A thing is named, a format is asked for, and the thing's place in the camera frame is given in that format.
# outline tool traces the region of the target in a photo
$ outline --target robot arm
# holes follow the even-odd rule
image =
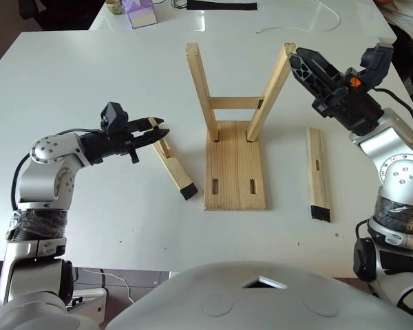
[[[413,132],[367,93],[387,75],[392,50],[384,44],[367,49],[359,73],[342,74],[309,49],[298,48],[289,59],[294,77],[315,96],[313,108],[344,125],[378,170],[382,186],[368,220],[371,237],[358,239],[354,271],[380,298],[400,305],[413,289]]]
[[[82,136],[66,131],[34,143],[7,233],[0,307],[37,292],[52,292],[68,302],[73,292],[72,264],[56,257],[65,252],[67,210],[78,170],[115,154],[130,154],[133,163],[139,162],[136,149],[169,132],[159,129],[161,122],[159,118],[129,122],[121,106],[110,102],[101,113],[101,130]],[[137,131],[143,134],[135,137]]]

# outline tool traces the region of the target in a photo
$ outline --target tissue box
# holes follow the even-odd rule
[[[156,13],[151,0],[123,0],[125,12],[133,29],[156,24]]]

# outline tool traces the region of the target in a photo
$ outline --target mortise hole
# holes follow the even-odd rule
[[[255,179],[249,179],[249,190],[252,195],[255,195]]]
[[[219,179],[213,179],[213,195],[219,193]]]

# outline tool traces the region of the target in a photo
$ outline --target white desk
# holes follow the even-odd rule
[[[226,2],[245,2],[230,0]],[[327,30],[335,26],[337,17],[313,0],[257,0],[257,11],[234,10],[177,10],[170,0],[155,5],[159,24],[141,30],[164,30],[170,32],[248,32],[282,25],[309,30]],[[337,28],[325,34],[339,36],[375,36],[382,42],[393,43],[396,36],[385,21],[373,0],[321,0],[340,16]],[[125,14],[113,15],[101,8],[90,30],[132,30]],[[274,34],[276,30],[263,32]]]
[[[0,259],[18,161],[39,137],[97,128],[103,107],[115,101],[131,119],[165,119],[168,139],[200,192],[185,201],[151,147],[138,150],[139,164],[116,156],[85,168],[76,178],[67,225],[65,257],[75,265],[185,270],[215,261],[261,260],[352,276],[354,226],[373,212],[378,175],[350,143],[348,132],[311,108],[313,97],[292,75],[260,135],[269,210],[202,209],[207,130],[185,60],[186,43],[200,44],[211,95],[256,96],[285,42],[322,52],[342,71],[358,68],[365,48],[377,42],[303,32],[279,32],[275,39],[270,34],[145,30],[20,35],[0,61]],[[411,104],[393,67],[382,86]],[[411,123],[390,97],[376,99]],[[247,120],[252,113],[222,111],[216,111],[222,120]],[[310,218],[308,126],[326,136],[333,223]]]

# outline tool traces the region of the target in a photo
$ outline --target white cable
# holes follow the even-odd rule
[[[93,270],[89,270],[89,269],[87,269],[87,268],[83,268],[83,270],[86,271],[86,272],[89,272],[89,273],[93,273],[93,274],[112,276],[112,277],[117,278],[118,280],[124,282],[125,286],[127,287],[127,298],[129,299],[129,301],[130,301],[132,304],[135,303],[135,300],[133,300],[133,299],[130,298],[130,286],[129,286],[129,283],[127,283],[127,281],[126,281],[124,278],[119,277],[119,276],[117,276],[117,275],[110,274],[110,273],[94,272]]]
[[[340,22],[341,22],[341,17],[338,15],[338,13],[335,12],[331,7],[329,7],[325,3],[321,2],[320,0],[311,0],[311,1],[314,1],[314,2],[318,3],[319,5],[324,6],[325,8],[329,9],[329,11],[331,11],[333,14],[335,14],[335,16],[337,17],[337,22],[335,23],[334,26],[332,26],[330,29],[325,29],[325,30],[309,30],[309,29],[304,29],[302,27],[285,25],[285,26],[266,27],[264,29],[260,29],[258,31],[255,31],[255,33],[262,33],[262,32],[266,32],[266,31],[271,31],[271,30],[276,30],[276,29],[283,29],[283,28],[296,29],[296,30],[305,31],[305,32],[329,32],[329,31],[332,31],[332,30],[336,29],[338,27],[338,25],[340,24]]]

